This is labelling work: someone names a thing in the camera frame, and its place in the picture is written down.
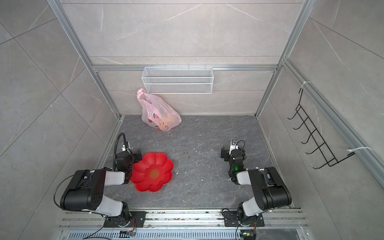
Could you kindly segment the pink plastic bag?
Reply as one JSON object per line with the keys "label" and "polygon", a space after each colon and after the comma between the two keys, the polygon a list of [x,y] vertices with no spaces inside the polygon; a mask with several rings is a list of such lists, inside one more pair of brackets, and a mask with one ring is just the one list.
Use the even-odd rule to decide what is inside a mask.
{"label": "pink plastic bag", "polygon": [[137,99],[142,106],[142,121],[150,127],[166,132],[181,124],[181,116],[161,97],[141,88],[137,91]]}

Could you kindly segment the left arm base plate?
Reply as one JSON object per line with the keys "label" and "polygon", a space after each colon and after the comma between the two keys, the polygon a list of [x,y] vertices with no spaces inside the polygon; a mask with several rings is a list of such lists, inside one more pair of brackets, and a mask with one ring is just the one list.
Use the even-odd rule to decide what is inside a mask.
{"label": "left arm base plate", "polygon": [[117,217],[108,217],[103,227],[104,228],[142,228],[145,223],[147,212],[145,211],[133,211],[127,216],[121,214]]}

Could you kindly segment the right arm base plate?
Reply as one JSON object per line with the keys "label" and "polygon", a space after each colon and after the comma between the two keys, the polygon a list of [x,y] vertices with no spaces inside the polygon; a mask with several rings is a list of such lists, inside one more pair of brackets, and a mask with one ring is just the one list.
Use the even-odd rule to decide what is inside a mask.
{"label": "right arm base plate", "polygon": [[221,211],[226,227],[264,227],[265,222],[262,215],[252,217],[241,216],[237,211],[223,209]]}

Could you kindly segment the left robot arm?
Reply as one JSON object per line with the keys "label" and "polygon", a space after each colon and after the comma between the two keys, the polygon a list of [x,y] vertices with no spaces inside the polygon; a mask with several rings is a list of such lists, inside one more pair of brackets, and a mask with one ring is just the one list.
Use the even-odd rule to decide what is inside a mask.
{"label": "left robot arm", "polygon": [[134,164],[142,160],[141,152],[129,151],[115,154],[113,170],[78,170],[66,187],[60,199],[59,207],[65,211],[91,212],[112,217],[129,218],[128,204],[113,200],[104,195],[106,186],[125,185],[133,175]]}

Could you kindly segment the aluminium mounting rail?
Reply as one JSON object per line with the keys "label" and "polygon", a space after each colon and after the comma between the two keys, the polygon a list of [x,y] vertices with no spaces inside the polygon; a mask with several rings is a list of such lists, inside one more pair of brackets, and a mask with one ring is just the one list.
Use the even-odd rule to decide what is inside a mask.
{"label": "aluminium mounting rail", "polygon": [[275,209],[259,217],[239,220],[234,210],[133,210],[131,218],[139,230],[155,229],[308,229],[300,209]]}

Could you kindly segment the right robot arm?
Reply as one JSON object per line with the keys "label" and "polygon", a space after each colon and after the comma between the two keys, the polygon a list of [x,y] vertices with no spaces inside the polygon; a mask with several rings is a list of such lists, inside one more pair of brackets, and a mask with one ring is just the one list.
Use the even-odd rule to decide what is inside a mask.
{"label": "right robot arm", "polygon": [[228,174],[234,184],[252,187],[252,198],[238,207],[240,221],[292,204],[291,193],[275,167],[246,169],[245,150],[237,145],[222,148],[221,158],[229,163]]}

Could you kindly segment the red flower-shaped plate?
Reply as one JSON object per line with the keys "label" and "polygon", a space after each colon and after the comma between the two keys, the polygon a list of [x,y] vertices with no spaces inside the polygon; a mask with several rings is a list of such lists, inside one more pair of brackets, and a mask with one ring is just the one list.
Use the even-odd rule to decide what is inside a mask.
{"label": "red flower-shaped plate", "polygon": [[164,153],[148,153],[134,164],[131,182],[140,193],[159,192],[173,179],[174,163]]}

